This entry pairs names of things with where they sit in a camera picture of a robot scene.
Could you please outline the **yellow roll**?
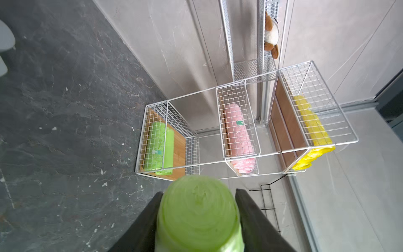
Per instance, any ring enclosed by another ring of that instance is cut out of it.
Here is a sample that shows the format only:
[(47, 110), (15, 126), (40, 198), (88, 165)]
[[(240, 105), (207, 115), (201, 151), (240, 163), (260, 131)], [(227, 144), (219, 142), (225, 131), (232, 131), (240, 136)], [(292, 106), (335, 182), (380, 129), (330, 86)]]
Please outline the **yellow roll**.
[[(293, 97), (300, 113), (305, 129), (308, 131), (308, 136), (314, 146), (324, 146), (332, 144), (331, 138), (325, 131), (319, 117), (311, 111), (311, 105), (307, 102), (304, 96)], [(294, 171), (305, 170), (312, 165), (312, 162), (322, 155), (335, 150), (335, 146), (321, 147), (311, 149), (304, 157), (302, 157), (293, 167)]]

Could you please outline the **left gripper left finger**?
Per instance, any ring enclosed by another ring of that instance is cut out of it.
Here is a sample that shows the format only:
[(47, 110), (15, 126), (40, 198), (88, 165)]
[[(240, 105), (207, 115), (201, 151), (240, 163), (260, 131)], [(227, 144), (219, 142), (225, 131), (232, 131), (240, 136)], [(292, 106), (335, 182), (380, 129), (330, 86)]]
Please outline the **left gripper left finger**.
[(129, 229), (109, 249), (109, 252), (153, 252), (157, 215), (163, 192), (157, 192)]

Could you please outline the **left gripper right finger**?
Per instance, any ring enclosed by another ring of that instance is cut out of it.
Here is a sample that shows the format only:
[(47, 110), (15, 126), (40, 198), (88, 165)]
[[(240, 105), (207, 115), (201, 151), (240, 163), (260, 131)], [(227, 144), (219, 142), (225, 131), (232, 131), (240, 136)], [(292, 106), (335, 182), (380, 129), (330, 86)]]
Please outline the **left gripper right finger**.
[(295, 249), (280, 235), (244, 189), (235, 194), (239, 208), (242, 238), (246, 252), (293, 252)]

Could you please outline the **green roll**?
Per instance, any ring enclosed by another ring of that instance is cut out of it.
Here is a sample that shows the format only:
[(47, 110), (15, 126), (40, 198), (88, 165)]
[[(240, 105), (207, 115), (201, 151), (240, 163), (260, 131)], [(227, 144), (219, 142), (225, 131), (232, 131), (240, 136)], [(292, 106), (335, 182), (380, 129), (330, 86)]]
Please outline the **green roll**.
[(174, 131), (170, 128), (167, 130), (162, 125), (162, 129), (158, 131), (156, 142), (154, 144), (154, 170), (167, 168), (167, 170), (156, 172), (157, 175), (171, 175), (173, 173), (174, 160)]
[(162, 196), (156, 220), (157, 252), (242, 252), (240, 213), (218, 179), (188, 175)]
[(153, 122), (149, 132), (143, 169), (160, 170), (173, 166), (174, 133), (166, 124)]

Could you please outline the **pink roll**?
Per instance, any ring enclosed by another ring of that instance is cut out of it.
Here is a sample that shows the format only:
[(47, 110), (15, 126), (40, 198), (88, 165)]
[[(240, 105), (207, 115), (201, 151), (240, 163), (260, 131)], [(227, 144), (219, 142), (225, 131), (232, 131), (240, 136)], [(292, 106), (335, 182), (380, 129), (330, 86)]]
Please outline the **pink roll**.
[(225, 140), (228, 141), (231, 167), (240, 174), (251, 174), (256, 167), (255, 144), (247, 129), (247, 120), (241, 106), (236, 103), (224, 105)]

